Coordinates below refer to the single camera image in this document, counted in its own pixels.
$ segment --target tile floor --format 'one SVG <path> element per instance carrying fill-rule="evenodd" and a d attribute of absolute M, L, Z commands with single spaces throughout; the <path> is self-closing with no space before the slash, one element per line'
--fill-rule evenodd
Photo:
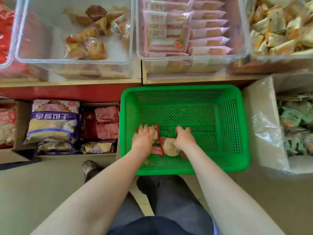
<path fill-rule="evenodd" d="M 81 164 L 88 157 L 47 158 L 43 162 L 0 171 L 1 234 L 28 235 L 84 182 Z M 100 164 L 114 158 L 92 158 Z M 251 167 L 230 174 L 274 219 L 286 235 L 311 235 L 313 230 L 313 177 L 279 178 Z M 208 210 L 195 175 L 183 175 Z M 153 215 L 148 199 L 130 189 L 145 215 Z"/>

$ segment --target green plastic basket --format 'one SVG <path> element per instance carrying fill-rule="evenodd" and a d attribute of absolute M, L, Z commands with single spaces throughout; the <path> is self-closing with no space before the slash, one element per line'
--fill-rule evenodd
<path fill-rule="evenodd" d="M 140 124 L 159 124 L 160 135 L 176 138 L 176 126 L 190 127 L 197 144 L 225 172 L 239 172 L 250 163 L 245 109 L 233 85 L 133 87 L 121 96 L 119 147 L 131 150 Z M 194 174 L 187 158 L 150 155 L 137 175 Z"/>

